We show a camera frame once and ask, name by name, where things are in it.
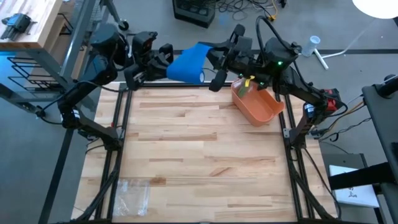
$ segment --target wooden tabletop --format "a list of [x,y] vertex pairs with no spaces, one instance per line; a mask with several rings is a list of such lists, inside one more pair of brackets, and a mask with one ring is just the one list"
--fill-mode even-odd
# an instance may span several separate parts
[[[0,40],[0,49],[43,48],[61,5],[62,0],[3,0],[0,5],[0,19],[22,13],[37,23],[31,26],[29,34],[20,34],[15,42],[9,39]],[[6,27],[0,23],[0,35]]]
[[[116,98],[116,93],[102,91],[96,122],[111,124]],[[302,105],[292,98],[297,122]],[[218,93],[141,89],[133,96],[126,136],[115,208],[127,205],[128,210],[115,211],[114,222],[296,221],[278,118],[260,128],[251,126],[233,104],[229,88]],[[327,181],[318,142],[308,139],[307,149]],[[333,199],[303,154],[311,191],[335,215]],[[101,147],[86,156],[72,218],[98,192],[105,155]],[[138,216],[146,191],[146,214]]]

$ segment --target gray floor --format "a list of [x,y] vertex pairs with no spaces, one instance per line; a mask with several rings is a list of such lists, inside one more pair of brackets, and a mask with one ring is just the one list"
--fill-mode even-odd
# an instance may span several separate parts
[[[186,49],[198,41],[222,42],[227,39],[237,23],[246,26],[246,36],[255,38],[254,23],[260,12],[250,12],[243,21],[236,22],[231,14],[217,14],[209,29],[197,27],[173,17],[172,4],[168,0],[114,0],[121,17],[131,25],[131,32],[154,30],[159,33],[154,48],[165,43],[174,49]],[[289,1],[289,6],[279,11],[274,22],[280,35],[288,41],[304,44],[311,35],[318,35],[322,42],[319,49],[343,49],[372,18],[359,12],[348,0]],[[263,38],[272,37],[262,28]],[[354,49],[398,49],[398,27],[393,20],[376,20]],[[315,57],[299,58],[298,64],[307,81],[319,88],[337,88],[347,102],[361,93],[365,85],[379,83],[392,73],[397,73],[398,55],[345,55],[327,60],[330,69],[324,70]],[[6,76],[13,75],[2,63],[0,82],[9,84]],[[37,223],[50,178],[55,167],[65,130],[51,126],[33,115],[21,111],[0,100],[0,220],[7,223]],[[59,114],[51,108],[50,118]],[[86,111],[89,117],[94,114]],[[356,124],[367,118],[366,109],[342,119],[337,129]],[[323,126],[332,121],[325,121]],[[67,221],[72,213],[81,168],[84,161],[86,140],[77,134],[73,138],[61,186],[51,214],[51,222]],[[386,161],[372,122],[342,134],[336,145],[351,153],[364,153],[369,165]],[[336,148],[322,144],[325,154],[341,153]],[[370,210],[344,207],[343,219],[376,223]]]

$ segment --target clear plastic bag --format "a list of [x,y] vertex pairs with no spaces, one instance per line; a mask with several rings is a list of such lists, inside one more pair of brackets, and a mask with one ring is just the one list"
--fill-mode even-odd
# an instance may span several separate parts
[[115,216],[144,216],[149,200],[149,180],[119,179],[114,202]]

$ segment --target orange basket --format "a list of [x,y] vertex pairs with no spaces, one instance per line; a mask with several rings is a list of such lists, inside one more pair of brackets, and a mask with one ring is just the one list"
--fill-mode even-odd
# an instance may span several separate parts
[[246,119],[255,127],[268,123],[285,108],[283,102],[278,102],[267,90],[257,90],[257,83],[250,82],[243,97],[238,91],[245,80],[237,80],[231,85],[232,99]]

